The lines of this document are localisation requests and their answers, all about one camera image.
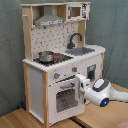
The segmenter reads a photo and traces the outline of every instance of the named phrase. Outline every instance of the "burner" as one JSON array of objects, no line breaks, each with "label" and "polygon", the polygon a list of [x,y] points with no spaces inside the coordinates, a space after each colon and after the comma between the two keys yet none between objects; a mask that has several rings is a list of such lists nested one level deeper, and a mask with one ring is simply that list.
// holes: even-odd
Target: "burner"
[{"label": "burner", "polygon": [[51,62],[42,62],[39,60],[39,58],[36,58],[36,59],[33,59],[34,62],[37,62],[39,64],[42,64],[44,66],[52,66],[54,64],[57,64],[57,63],[61,63],[61,62],[64,62],[64,61],[67,61],[69,59],[73,59],[73,57],[70,57],[70,56],[66,56],[66,55],[63,55],[63,54],[60,54],[59,53],[59,56],[62,56],[61,58],[54,58],[54,61],[51,61]]}]

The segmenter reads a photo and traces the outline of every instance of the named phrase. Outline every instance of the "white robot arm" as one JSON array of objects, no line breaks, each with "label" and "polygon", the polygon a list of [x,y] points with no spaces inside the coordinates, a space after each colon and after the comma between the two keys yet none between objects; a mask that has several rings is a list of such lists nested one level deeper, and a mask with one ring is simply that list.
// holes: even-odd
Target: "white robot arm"
[{"label": "white robot arm", "polygon": [[116,91],[105,78],[98,79],[91,87],[90,79],[77,74],[75,76],[75,100],[84,104],[84,99],[97,106],[105,107],[112,100],[128,102],[128,93]]}]

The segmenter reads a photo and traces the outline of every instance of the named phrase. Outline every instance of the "oven door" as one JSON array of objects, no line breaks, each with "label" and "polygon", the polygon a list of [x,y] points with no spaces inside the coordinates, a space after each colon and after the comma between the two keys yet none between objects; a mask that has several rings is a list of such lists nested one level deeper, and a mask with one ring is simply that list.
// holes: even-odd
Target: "oven door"
[{"label": "oven door", "polygon": [[85,106],[75,100],[75,78],[52,84],[49,87],[49,123],[81,114]]}]

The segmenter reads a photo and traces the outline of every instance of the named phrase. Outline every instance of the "table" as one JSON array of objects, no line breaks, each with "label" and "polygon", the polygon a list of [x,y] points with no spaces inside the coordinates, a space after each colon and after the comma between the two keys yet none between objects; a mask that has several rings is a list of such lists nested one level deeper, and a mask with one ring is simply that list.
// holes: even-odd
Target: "table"
[{"label": "table", "polygon": [[[128,92],[128,89],[112,84],[117,91]],[[111,101],[106,107],[92,103],[85,106],[85,112],[73,117],[87,128],[116,128],[128,118],[128,103]]]},{"label": "table", "polygon": [[[0,118],[0,128],[44,128],[37,119],[23,109],[16,110]],[[81,128],[70,119],[60,121],[50,128]]]}]

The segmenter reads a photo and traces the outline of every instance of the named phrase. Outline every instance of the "faucet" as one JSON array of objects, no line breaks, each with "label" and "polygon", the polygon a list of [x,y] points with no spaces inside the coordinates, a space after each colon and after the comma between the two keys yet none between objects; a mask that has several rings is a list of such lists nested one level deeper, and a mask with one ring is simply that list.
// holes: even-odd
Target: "faucet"
[{"label": "faucet", "polygon": [[67,48],[68,49],[72,49],[73,47],[75,47],[75,44],[73,44],[72,39],[75,35],[79,35],[80,36],[80,41],[82,41],[82,35],[80,33],[74,33],[71,38],[70,38],[70,43],[68,44]]}]

